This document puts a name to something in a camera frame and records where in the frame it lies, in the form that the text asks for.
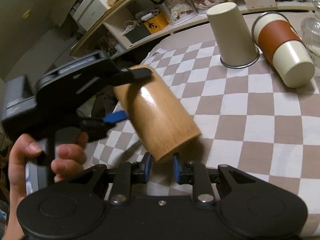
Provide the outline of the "person left hand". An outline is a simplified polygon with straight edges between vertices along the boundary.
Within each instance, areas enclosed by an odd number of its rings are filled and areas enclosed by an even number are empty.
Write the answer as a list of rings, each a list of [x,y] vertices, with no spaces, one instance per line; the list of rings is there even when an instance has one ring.
[[[55,174],[54,181],[60,182],[83,170],[86,162],[85,148],[87,133],[81,133],[75,144],[62,144],[56,148],[57,159],[50,167]],[[3,239],[22,239],[24,233],[16,217],[19,203],[27,196],[25,185],[25,166],[29,159],[42,153],[40,145],[28,134],[21,135],[9,154],[8,175],[10,181],[10,215]]]

